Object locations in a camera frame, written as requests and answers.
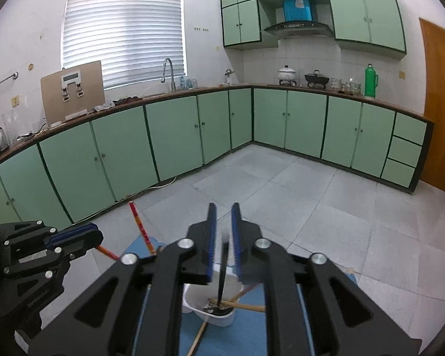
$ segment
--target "range hood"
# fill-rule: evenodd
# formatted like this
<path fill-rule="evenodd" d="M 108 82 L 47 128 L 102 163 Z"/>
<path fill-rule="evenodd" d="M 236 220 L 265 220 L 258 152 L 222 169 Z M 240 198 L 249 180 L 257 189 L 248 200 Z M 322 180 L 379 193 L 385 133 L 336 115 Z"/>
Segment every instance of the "range hood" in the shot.
<path fill-rule="evenodd" d="M 275 24 L 264 29 L 270 34 L 274 34 L 280 39 L 289 39 L 301 36 L 323 35 L 326 37 L 334 37 L 330 27 L 316 21 L 285 21 Z"/>

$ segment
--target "white wall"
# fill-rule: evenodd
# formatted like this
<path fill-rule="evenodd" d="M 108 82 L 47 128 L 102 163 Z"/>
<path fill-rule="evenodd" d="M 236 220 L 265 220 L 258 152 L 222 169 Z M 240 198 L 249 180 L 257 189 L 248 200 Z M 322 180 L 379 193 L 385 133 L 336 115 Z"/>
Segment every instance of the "white wall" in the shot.
<path fill-rule="evenodd" d="M 23 120 L 22 132 L 43 117 L 40 79 L 61 69 L 61 28 L 66 0 L 8 0 L 0 11 L 0 80 L 14 71 L 16 80 L 0 85 L 0 127 L 2 114 L 11 109 L 11 98 L 20 95 L 15 107 Z M 187 74 L 200 86 L 220 84 L 224 72 L 236 71 L 243 80 L 242 52 L 225 50 L 219 0 L 184 0 Z M 195 27 L 209 32 L 195 31 Z M 106 90 L 107 99 L 167 91 L 168 85 L 153 80 Z"/>
<path fill-rule="evenodd" d="M 376 98 L 423 113 L 426 69 L 419 17 L 445 28 L 445 8 L 439 0 L 397 1 L 407 43 L 407 56 L 401 61 L 370 53 L 341 51 L 330 38 L 281 40 L 278 48 L 243 52 L 244 82 L 277 83 L 277 70 L 288 64 L 299 71 L 302 83 L 305 83 L 305 73 L 318 69 L 327 76 L 343 80 L 352 77 L 363 84 L 364 69 L 371 63 L 379 74 Z M 399 71 L 406 73 L 405 80 L 399 79 Z"/>

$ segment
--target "wooden countertop edge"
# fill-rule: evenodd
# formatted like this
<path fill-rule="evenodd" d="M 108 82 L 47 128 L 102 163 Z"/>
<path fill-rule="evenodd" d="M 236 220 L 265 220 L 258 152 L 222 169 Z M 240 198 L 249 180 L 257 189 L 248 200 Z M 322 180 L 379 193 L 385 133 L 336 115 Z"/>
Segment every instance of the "wooden countertop edge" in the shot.
<path fill-rule="evenodd" d="M 290 86 L 280 86 L 280 85 L 270 85 L 270 84 L 233 84 L 233 85 L 222 85 L 222 86 L 215 86 L 215 87 L 204 87 L 204 88 L 195 88 L 191 90 L 184 90 L 184 91 L 174 91 L 174 92 L 166 92 L 163 94 L 157 94 L 152 95 L 144 98 L 128 98 L 126 102 L 122 104 L 118 104 L 115 107 L 104 109 L 99 112 L 91 112 L 87 115 L 83 115 L 80 117 L 77 117 L 75 119 L 69 120 L 67 122 L 64 122 L 62 125 L 49 128 L 40 134 L 37 134 L 33 136 L 30 139 L 24 140 L 23 142 L 20 142 L 12 147 L 10 147 L 8 150 L 0 153 L 0 163 L 4 162 L 5 160 L 11 158 L 13 155 L 18 154 L 19 152 L 22 152 L 24 149 L 41 142 L 45 139 L 50 138 L 53 135 L 59 134 L 62 131 L 66 131 L 67 129 L 70 129 L 75 126 L 79 126 L 83 123 L 87 123 L 92 120 L 96 120 L 100 117 L 111 115 L 120 111 L 124 111 L 126 109 L 143 106 L 145 104 L 151 104 L 156 103 L 159 101 L 166 101 L 170 99 L 175 98 L 182 98 L 186 96 L 194 96 L 194 95 L 201 95 L 204 93 L 210 93 L 210 92 L 217 92 L 222 90 L 236 90 L 236 89 L 242 89 L 242 88 L 265 88 L 265 89 L 273 89 L 273 90 L 290 90 L 290 91 L 301 91 L 301 92 L 311 92 L 311 93 L 318 93 L 321 95 L 330 95 L 330 96 L 337 96 L 340 98 L 347 98 L 355 101 L 360 101 L 362 103 L 368 103 L 373 104 L 375 106 L 380 106 L 386 109 L 391 109 L 397 112 L 404 113 L 408 116 L 414 117 L 419 120 L 423 120 L 425 122 L 433 123 L 431 120 L 427 119 L 423 115 L 407 110 L 405 108 L 396 106 L 394 104 L 389 104 L 384 101 L 379 101 L 376 99 L 367 99 L 363 96 L 352 96 L 352 95 L 344 95 L 338 92 L 329 91 L 329 90 L 316 90 L 311 88 L 305 88 L 305 87 L 290 87 Z"/>

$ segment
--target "blue mat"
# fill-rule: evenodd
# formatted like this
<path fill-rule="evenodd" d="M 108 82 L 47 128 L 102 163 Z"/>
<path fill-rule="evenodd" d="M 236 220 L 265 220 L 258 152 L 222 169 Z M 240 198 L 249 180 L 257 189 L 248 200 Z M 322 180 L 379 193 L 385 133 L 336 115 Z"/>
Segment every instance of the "blue mat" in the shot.
<path fill-rule="evenodd" d="M 155 248 L 164 245 L 153 237 L 150 237 L 150 241 Z M 150 255 L 141 236 L 125 252 L 135 253 L 141 258 Z M 354 275 L 348 274 L 347 276 L 356 283 Z M 242 304 L 264 305 L 263 286 L 259 285 L 245 296 L 242 296 L 240 302 Z M 183 313 L 180 332 L 180 356 L 185 356 L 188 353 L 202 322 L 193 312 Z M 263 313 L 237 309 L 234 322 L 228 327 L 208 325 L 196 355 L 266 355 L 266 336 L 265 315 Z"/>

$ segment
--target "window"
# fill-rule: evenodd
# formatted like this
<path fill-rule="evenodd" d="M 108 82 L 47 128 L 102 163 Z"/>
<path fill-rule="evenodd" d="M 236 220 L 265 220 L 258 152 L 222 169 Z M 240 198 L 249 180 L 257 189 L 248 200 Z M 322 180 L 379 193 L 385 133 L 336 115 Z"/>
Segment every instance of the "window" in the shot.
<path fill-rule="evenodd" d="M 182 0 L 68 0 L 62 65 L 101 60 L 104 88 L 161 78 L 166 57 L 183 76 L 181 7 Z"/>

